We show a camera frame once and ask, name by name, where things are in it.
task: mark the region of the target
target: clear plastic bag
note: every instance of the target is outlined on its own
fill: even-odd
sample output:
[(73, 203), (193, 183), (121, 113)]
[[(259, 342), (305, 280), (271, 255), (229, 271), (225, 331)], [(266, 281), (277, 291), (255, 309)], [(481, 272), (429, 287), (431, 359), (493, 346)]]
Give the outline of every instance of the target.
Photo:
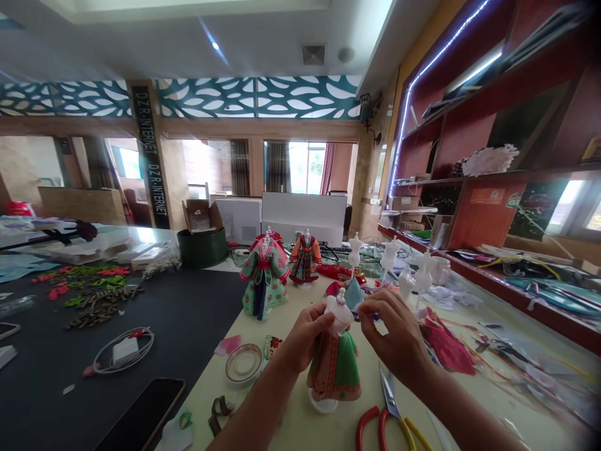
[(33, 298), (35, 298), (35, 295), (31, 294), (0, 304), (0, 319), (32, 307), (34, 304)]

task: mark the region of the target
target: ceiling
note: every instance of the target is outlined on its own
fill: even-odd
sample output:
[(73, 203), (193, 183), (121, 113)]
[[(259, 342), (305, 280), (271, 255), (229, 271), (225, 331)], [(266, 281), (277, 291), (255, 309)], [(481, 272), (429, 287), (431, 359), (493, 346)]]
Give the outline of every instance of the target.
[[(0, 83), (372, 74), (380, 89), (438, 2), (0, 0), (22, 26), (0, 29)], [(304, 66), (303, 44), (324, 44), (325, 64)]]

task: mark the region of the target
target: black banner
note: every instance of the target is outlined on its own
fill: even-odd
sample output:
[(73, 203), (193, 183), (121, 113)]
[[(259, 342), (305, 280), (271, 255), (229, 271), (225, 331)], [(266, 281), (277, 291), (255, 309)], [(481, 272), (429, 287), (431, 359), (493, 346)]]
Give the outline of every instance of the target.
[(155, 218), (157, 229), (169, 229), (167, 196), (161, 163), (158, 157), (157, 135), (152, 118), (150, 92), (147, 86), (132, 86), (133, 112), (138, 123), (138, 149), (140, 151), (140, 170), (150, 189), (150, 212)]

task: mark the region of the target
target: curtain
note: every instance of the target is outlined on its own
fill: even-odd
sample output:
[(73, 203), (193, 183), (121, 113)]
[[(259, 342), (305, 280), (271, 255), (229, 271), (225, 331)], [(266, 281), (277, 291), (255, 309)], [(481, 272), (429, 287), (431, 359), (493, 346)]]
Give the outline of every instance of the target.
[(90, 185), (92, 189), (110, 188), (116, 189), (121, 195), (123, 212), (127, 224), (135, 225), (131, 214), (130, 206), (125, 199), (121, 181), (117, 174), (117, 168), (113, 161), (113, 156), (108, 149), (108, 144), (104, 138), (84, 137), (83, 144), (86, 148), (88, 157), (88, 168), (90, 169)]
[(230, 141), (230, 166), (232, 168), (232, 194), (250, 195), (248, 141)]
[(326, 144), (326, 157), (324, 158), (324, 171), (321, 173), (321, 195), (327, 195), (330, 189), (330, 182), (332, 181), (332, 169), (334, 168), (334, 153), (336, 151), (336, 144)]
[(287, 142), (267, 142), (265, 191), (290, 192), (290, 157)]

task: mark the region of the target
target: decorative lattice panel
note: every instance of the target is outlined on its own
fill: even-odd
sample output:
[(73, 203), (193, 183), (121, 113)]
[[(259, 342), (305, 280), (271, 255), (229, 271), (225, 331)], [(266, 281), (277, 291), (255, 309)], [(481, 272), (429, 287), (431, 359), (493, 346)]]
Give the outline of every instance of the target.
[(131, 117), (124, 80), (64, 81), (51, 88), (57, 115)]
[(0, 116), (54, 116), (50, 83), (0, 85)]
[(357, 119), (360, 77), (302, 76), (158, 80), (165, 117)]
[(120, 81), (65, 81), (0, 85), (0, 116), (131, 117)]

